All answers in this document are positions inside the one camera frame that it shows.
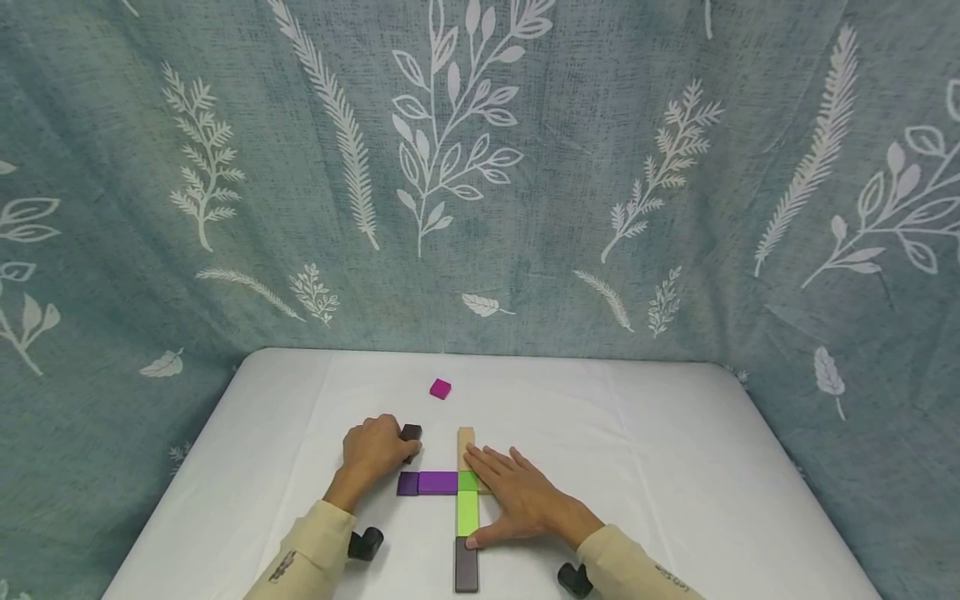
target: black object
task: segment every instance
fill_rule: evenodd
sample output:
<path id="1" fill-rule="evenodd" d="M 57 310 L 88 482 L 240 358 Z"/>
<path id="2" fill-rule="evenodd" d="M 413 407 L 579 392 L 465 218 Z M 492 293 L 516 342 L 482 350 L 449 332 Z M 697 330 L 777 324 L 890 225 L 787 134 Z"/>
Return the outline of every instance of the black object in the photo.
<path id="1" fill-rule="evenodd" d="M 369 563 L 376 556 L 376 551 L 383 543 L 383 532 L 376 527 L 368 527 L 363 537 L 357 532 L 350 532 L 350 545 L 347 547 L 347 558 Z"/>
<path id="2" fill-rule="evenodd" d="M 457 538 L 453 550 L 453 591 L 476 593 L 480 589 L 480 573 L 477 568 L 476 549 L 467 549 L 467 538 Z"/>
<path id="3" fill-rule="evenodd" d="M 587 578 L 587 566 L 581 564 L 580 568 L 573 568 L 570 563 L 560 567 L 557 571 L 557 581 L 560 585 L 570 592 L 570 595 L 578 600 L 583 600 L 593 591 L 593 584 Z"/>
<path id="4" fill-rule="evenodd" d="M 404 442 L 410 442 L 411 440 L 419 440 L 420 436 L 423 435 L 423 428 L 419 425 L 412 425 L 407 423 L 403 425 L 403 430 L 400 431 L 400 439 Z M 414 460 L 413 454 L 404 459 L 403 464 L 409 465 Z"/>

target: left hand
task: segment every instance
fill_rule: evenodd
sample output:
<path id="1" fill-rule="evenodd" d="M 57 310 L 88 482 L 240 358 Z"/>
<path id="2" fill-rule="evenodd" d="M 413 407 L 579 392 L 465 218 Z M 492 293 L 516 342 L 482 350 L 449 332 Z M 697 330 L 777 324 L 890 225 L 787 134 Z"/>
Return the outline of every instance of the left hand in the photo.
<path id="1" fill-rule="evenodd" d="M 333 476 L 324 500 L 352 513 L 377 479 L 419 451 L 419 441 L 400 439 L 400 425 L 393 415 L 364 420 L 344 437 L 344 464 Z"/>

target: magenta cube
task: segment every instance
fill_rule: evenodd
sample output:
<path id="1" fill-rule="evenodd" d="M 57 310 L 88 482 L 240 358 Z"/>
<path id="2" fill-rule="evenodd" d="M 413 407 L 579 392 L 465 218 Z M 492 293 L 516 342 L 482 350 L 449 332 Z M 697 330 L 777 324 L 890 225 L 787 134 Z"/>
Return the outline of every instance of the magenta cube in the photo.
<path id="1" fill-rule="evenodd" d="M 417 495 L 420 489 L 420 473 L 415 470 L 402 470 L 396 481 L 396 495 Z"/>
<path id="2" fill-rule="evenodd" d="M 430 395 L 436 396 L 439 399 L 443 400 L 446 398 L 446 395 L 450 393 L 450 384 L 443 381 L 442 379 L 436 379 L 433 382 L 433 385 L 430 386 Z"/>
<path id="3" fill-rule="evenodd" d="M 418 481 L 420 495 L 457 495 L 455 470 L 422 470 Z"/>

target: right hand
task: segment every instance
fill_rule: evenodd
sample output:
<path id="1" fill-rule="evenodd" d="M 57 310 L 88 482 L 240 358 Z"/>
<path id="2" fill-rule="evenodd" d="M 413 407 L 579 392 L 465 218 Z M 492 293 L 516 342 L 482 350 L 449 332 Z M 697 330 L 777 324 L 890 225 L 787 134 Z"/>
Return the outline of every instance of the right hand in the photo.
<path id="1" fill-rule="evenodd" d="M 467 464 L 490 487 L 500 503 L 500 517 L 467 539 L 467 548 L 483 548 L 504 540 L 553 534 L 576 550 L 604 526 L 583 503 L 553 486 L 516 448 L 510 456 L 468 444 Z"/>

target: beige wooden block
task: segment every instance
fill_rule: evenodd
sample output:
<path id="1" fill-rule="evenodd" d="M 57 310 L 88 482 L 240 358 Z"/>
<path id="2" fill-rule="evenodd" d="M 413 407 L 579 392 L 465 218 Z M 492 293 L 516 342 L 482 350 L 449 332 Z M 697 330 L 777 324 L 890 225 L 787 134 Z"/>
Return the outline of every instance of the beige wooden block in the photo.
<path id="1" fill-rule="evenodd" d="M 457 430 L 457 470 L 471 470 L 470 465 L 464 460 L 467 444 L 476 444 L 473 427 L 461 427 Z"/>

